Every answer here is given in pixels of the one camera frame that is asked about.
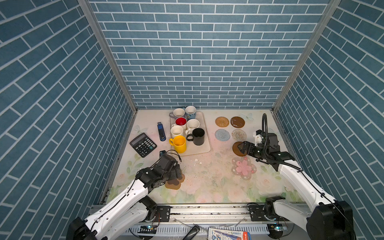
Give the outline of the blue grey woven coaster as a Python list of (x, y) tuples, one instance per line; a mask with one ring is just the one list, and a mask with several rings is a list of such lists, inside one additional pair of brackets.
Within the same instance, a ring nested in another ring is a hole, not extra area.
[(230, 133), (227, 130), (219, 129), (215, 132), (215, 138), (221, 142), (228, 141), (230, 137)]

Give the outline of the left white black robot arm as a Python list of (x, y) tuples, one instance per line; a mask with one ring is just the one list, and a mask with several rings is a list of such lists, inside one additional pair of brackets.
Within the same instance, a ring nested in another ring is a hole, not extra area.
[(153, 221), (157, 204), (149, 197), (154, 189), (182, 176), (181, 157), (165, 151), (150, 167), (139, 170), (117, 197), (85, 219), (77, 217), (68, 227), (67, 240), (115, 240), (142, 221)]

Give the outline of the brown paw print coaster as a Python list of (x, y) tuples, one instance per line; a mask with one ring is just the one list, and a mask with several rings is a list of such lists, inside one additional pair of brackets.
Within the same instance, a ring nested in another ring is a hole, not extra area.
[(171, 190), (178, 190), (180, 189), (181, 184), (184, 182), (184, 180), (185, 180), (185, 175), (182, 174), (182, 176), (178, 179), (167, 181), (165, 183), (165, 187)]

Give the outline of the pink flower coaster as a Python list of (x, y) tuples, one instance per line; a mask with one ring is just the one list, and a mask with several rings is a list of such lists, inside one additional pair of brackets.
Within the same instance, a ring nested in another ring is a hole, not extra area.
[(231, 173), (235, 176), (240, 176), (243, 180), (248, 181), (252, 175), (257, 172), (257, 167), (251, 163), (248, 157), (232, 158)]

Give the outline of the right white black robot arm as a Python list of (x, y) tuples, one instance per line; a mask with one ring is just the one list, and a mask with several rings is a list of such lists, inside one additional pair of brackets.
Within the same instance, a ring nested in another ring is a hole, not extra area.
[(256, 161), (272, 166), (301, 195), (306, 207), (296, 206), (282, 196), (269, 197), (264, 206), (265, 218), (285, 218), (307, 232), (312, 240), (355, 240), (353, 210), (322, 189), (300, 167), (289, 152), (280, 150), (276, 134), (258, 130), (255, 142), (241, 142), (238, 149)]

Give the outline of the dark brown wooden coaster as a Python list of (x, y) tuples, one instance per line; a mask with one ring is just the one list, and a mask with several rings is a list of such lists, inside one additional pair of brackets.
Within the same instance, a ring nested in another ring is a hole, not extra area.
[(245, 120), (238, 116), (232, 117), (230, 123), (234, 128), (237, 129), (243, 128), (245, 126)]

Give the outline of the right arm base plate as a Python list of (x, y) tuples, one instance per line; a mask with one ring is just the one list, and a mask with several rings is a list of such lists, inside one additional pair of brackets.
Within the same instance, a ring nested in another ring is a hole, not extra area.
[(261, 206), (257, 203), (249, 203), (246, 205), (246, 209), (250, 214), (250, 218), (252, 222), (261, 222), (261, 221), (269, 221), (269, 222), (279, 222), (279, 221), (287, 221), (287, 219), (283, 217), (267, 217), (264, 212), (264, 206)]

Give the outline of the brown cork round coaster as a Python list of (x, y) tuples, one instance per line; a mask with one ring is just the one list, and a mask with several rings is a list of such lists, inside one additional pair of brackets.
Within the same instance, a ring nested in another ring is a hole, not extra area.
[(242, 142), (235, 142), (234, 144), (233, 144), (233, 152), (234, 152), (234, 154), (235, 155), (237, 155), (237, 156), (239, 156), (239, 157), (244, 157), (244, 156), (246, 156), (247, 154), (243, 154), (242, 152), (241, 152), (241, 150), (239, 149), (239, 145), (242, 145), (243, 143)]

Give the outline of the black mug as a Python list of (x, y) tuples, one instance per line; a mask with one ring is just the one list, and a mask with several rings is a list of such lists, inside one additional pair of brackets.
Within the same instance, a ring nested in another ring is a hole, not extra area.
[(205, 142), (205, 131), (202, 128), (192, 130), (186, 137), (187, 141), (193, 142), (196, 146), (201, 146)]

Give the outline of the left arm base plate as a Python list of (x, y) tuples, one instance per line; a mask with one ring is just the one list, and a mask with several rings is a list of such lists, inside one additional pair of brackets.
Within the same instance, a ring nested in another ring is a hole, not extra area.
[(145, 205), (138, 203), (134, 205), (133, 212), (129, 212), (129, 217), (135, 218), (140, 222), (169, 222), (171, 215), (171, 206), (157, 206), (149, 209)]

